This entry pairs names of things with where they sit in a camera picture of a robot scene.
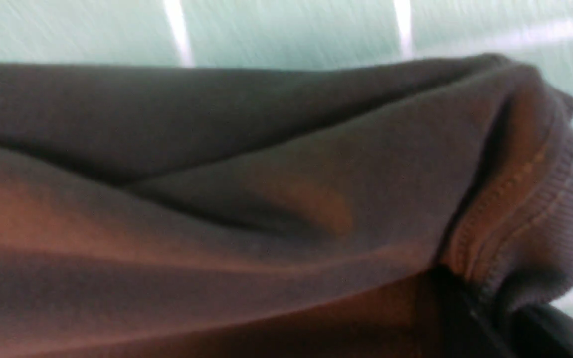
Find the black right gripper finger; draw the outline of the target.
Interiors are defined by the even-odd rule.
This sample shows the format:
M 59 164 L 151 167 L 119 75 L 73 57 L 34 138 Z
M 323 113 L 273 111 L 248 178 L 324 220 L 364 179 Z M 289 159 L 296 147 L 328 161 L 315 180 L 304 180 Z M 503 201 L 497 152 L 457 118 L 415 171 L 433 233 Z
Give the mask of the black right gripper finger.
M 573 358 L 573 318 L 548 304 L 513 315 L 511 340 L 501 338 L 476 307 L 466 319 L 467 358 Z

